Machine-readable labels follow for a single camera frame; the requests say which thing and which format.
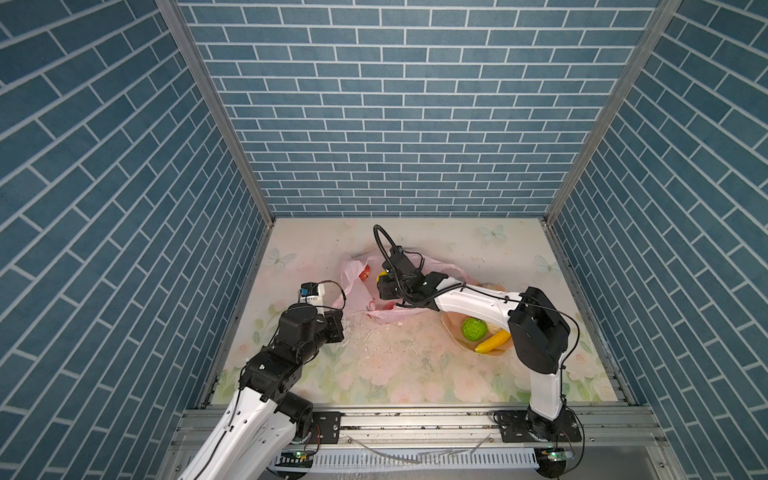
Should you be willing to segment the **peach scalloped bowl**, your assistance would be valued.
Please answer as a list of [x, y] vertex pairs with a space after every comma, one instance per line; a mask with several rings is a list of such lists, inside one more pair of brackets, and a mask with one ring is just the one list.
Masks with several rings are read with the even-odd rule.
[[480, 355], [500, 356], [514, 342], [509, 333], [511, 310], [521, 300], [519, 292], [503, 292], [474, 285], [456, 285], [437, 297], [441, 322], [463, 349]]

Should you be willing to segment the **pink plastic bag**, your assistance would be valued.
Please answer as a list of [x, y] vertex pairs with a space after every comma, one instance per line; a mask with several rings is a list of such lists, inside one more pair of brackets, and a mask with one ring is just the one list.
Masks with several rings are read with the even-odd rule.
[[[345, 317], [366, 316], [381, 324], [405, 322], [422, 314], [441, 319], [442, 313], [428, 308], [406, 308], [398, 306], [399, 300], [381, 300], [378, 294], [377, 276], [384, 271], [383, 257], [380, 253], [369, 252], [356, 258], [344, 258], [340, 264], [340, 284], [346, 301], [340, 297], [334, 306], [343, 307]], [[370, 266], [370, 276], [361, 281], [358, 276], [363, 268]]]

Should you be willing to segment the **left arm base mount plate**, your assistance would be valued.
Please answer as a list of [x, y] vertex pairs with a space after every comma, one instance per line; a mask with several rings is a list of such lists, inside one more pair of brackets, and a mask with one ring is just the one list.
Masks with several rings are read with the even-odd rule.
[[293, 416], [276, 412], [269, 417], [265, 437], [274, 436], [279, 430], [286, 430], [290, 445], [337, 444], [341, 418], [340, 411], [307, 411]]

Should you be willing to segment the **green fake fruit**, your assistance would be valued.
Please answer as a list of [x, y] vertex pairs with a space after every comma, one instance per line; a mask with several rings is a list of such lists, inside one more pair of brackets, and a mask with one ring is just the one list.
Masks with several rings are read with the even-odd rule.
[[466, 317], [461, 324], [462, 336], [469, 342], [479, 342], [488, 331], [486, 322], [474, 317]]

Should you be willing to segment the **yellow fake banana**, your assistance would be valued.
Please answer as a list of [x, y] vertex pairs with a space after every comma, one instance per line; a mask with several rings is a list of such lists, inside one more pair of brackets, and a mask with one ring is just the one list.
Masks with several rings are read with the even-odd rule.
[[493, 336], [478, 344], [474, 351], [479, 354], [488, 354], [493, 350], [503, 347], [511, 338], [511, 334], [506, 330], [499, 330]]

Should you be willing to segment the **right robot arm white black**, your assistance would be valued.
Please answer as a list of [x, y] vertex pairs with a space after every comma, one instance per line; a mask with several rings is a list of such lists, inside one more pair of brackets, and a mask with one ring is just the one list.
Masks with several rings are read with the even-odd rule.
[[562, 373], [571, 329], [545, 293], [535, 287], [522, 293], [502, 292], [440, 272], [424, 274], [400, 246], [381, 253], [384, 273], [377, 279], [381, 299], [463, 314], [511, 335], [514, 351], [530, 376], [529, 432], [539, 440], [555, 441], [569, 423]]

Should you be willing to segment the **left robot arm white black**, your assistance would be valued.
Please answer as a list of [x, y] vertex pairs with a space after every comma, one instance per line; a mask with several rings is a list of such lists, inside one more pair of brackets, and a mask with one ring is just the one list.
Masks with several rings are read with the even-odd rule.
[[339, 308], [295, 303], [268, 345], [243, 367], [237, 391], [181, 479], [257, 479], [292, 441], [303, 441], [313, 403], [291, 389], [329, 343], [344, 339]]

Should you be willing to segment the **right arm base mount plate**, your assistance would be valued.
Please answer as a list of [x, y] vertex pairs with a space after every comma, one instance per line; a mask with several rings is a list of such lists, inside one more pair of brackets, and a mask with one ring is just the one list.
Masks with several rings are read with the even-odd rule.
[[583, 439], [581, 423], [576, 414], [567, 407], [554, 420], [549, 420], [530, 408], [498, 410], [492, 413], [491, 419], [498, 426], [504, 443], [575, 443]]

